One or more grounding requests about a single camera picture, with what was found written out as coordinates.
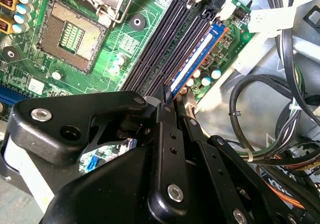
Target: orange wire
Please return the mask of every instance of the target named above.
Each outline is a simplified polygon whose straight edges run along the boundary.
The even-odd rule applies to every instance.
[[[259,174],[259,169],[256,168],[255,172],[257,174]],[[282,193],[281,191],[277,190],[276,188],[274,188],[272,185],[270,185],[266,180],[264,180],[262,178],[262,180],[265,182],[265,184],[267,184],[267,186],[284,202],[290,203],[291,205],[301,208],[301,209],[305,209],[305,207],[303,205],[301,205],[301,203],[299,201],[297,201],[294,198],[291,198],[290,196],[285,195],[284,193]]]

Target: metal arm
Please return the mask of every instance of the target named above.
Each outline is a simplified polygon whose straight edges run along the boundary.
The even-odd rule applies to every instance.
[[[19,102],[1,176],[43,203],[42,224],[300,223],[223,138],[206,141],[169,90],[155,106],[132,91]],[[137,147],[80,175],[83,153],[125,138]]]

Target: cable tie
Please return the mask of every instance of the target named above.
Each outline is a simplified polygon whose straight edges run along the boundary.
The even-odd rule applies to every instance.
[[[290,105],[289,105],[289,109],[290,109],[290,110],[300,110],[300,111],[302,111],[302,108],[301,108],[299,105],[292,105],[292,104],[290,104]]]
[[[252,154],[252,151],[250,151],[250,149],[246,148],[246,149],[243,149],[244,152],[248,153],[248,160],[247,162],[248,163],[252,163],[253,160],[254,160],[254,155]]]
[[[239,117],[241,116],[241,111],[236,110],[234,112],[229,112],[229,116]]]

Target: ram module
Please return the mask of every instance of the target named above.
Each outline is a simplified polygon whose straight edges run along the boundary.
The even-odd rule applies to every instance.
[[[228,28],[219,21],[210,26],[208,32],[199,41],[196,48],[172,79],[171,91],[174,97],[185,86],[188,79],[191,78],[227,31]]]

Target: mounting hole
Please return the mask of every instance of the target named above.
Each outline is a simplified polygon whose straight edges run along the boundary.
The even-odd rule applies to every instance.
[[[172,134],[172,133],[170,133],[170,137],[172,138],[172,139],[177,139],[177,137],[174,135],[174,134]]]
[[[133,23],[136,25],[136,26],[140,26],[141,25],[141,20],[136,18],[133,20]]]
[[[177,150],[174,149],[173,147],[170,147],[170,152],[171,152],[172,154],[174,154],[174,155],[177,155],[177,154],[178,154]]]
[[[66,125],[61,128],[60,135],[68,141],[77,141],[81,137],[81,132],[72,125]]]
[[[220,145],[224,145],[224,141],[221,140],[220,138],[218,138],[216,141],[217,141]]]

